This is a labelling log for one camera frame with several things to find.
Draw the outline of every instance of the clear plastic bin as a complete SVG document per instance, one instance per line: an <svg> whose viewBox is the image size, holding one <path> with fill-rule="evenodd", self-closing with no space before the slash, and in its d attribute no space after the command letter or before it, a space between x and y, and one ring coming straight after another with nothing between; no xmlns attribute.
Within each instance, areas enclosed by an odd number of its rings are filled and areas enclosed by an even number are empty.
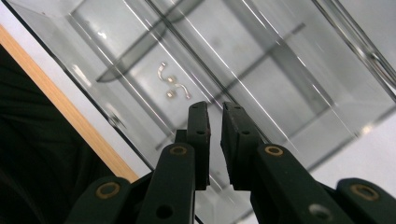
<svg viewBox="0 0 396 224"><path fill-rule="evenodd" d="M243 106L265 141L307 169L395 108L310 0L8 2L152 166L186 127L188 107L209 103L211 188L196 197L204 223L251 210L229 186L222 102Z"/></svg>

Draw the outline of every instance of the wooden edge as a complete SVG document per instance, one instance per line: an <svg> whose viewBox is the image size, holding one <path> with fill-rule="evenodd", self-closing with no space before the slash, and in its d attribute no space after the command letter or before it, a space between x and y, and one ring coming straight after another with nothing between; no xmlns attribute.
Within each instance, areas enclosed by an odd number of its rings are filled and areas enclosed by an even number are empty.
<svg viewBox="0 0 396 224"><path fill-rule="evenodd" d="M29 54L0 24L0 44L8 51L33 82L46 94L69 123L85 139L95 153L116 175L134 182L136 173L126 164L111 145L79 113L69 99L58 89L44 71L33 61Z"/></svg>

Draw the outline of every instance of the metal hook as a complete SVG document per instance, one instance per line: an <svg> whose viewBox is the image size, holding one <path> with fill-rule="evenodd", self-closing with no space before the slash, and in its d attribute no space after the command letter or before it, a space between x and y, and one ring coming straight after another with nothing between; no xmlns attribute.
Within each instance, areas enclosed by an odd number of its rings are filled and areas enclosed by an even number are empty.
<svg viewBox="0 0 396 224"><path fill-rule="evenodd" d="M175 83L175 86L176 86L176 87L183 88L184 93L186 94L186 98L187 98L187 99L190 99L190 98L191 98L191 95L190 95L189 91L187 90L187 88L186 88L184 85L179 84L179 83Z"/></svg>
<svg viewBox="0 0 396 224"><path fill-rule="evenodd" d="M161 63L160 67L158 68L158 71L157 71L158 78L161 81L165 81L165 82L169 82L169 83L175 83L176 80L177 80L176 77L170 76L170 77L167 77L167 78L163 78L163 69L165 69L165 66L166 66L166 63Z"/></svg>

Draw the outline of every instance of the black surface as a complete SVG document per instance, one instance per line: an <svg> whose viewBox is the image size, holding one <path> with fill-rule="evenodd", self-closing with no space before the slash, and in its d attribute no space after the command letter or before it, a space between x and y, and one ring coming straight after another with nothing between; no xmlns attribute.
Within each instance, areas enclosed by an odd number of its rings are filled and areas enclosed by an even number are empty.
<svg viewBox="0 0 396 224"><path fill-rule="evenodd" d="M112 173L0 48L0 223L62 223L103 175Z"/></svg>

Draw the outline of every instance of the screw hole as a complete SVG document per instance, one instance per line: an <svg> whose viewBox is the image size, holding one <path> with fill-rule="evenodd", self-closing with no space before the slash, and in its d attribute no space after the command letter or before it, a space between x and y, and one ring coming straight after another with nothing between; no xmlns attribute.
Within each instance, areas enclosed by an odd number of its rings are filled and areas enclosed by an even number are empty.
<svg viewBox="0 0 396 224"><path fill-rule="evenodd" d="M107 182L96 189L95 195L100 199L109 199L120 192L120 184Z"/></svg>
<svg viewBox="0 0 396 224"><path fill-rule="evenodd" d="M156 214L160 219L167 219L173 215L172 206L168 204L161 205L157 208Z"/></svg>
<svg viewBox="0 0 396 224"><path fill-rule="evenodd" d="M320 220L326 222L332 220L332 212L321 204L312 203L311 205L309 205L308 209L312 216L317 217Z"/></svg>
<svg viewBox="0 0 396 224"><path fill-rule="evenodd" d="M279 147L266 147L265 152L272 155L272 156L282 156L283 155L283 150L280 149Z"/></svg>
<svg viewBox="0 0 396 224"><path fill-rule="evenodd" d="M172 147L170 153L173 155L184 155L187 153L187 149L184 147Z"/></svg>
<svg viewBox="0 0 396 224"><path fill-rule="evenodd" d="M379 199L379 194L372 188L362 185L362 184L355 184L350 187L352 192L366 201L375 201Z"/></svg>

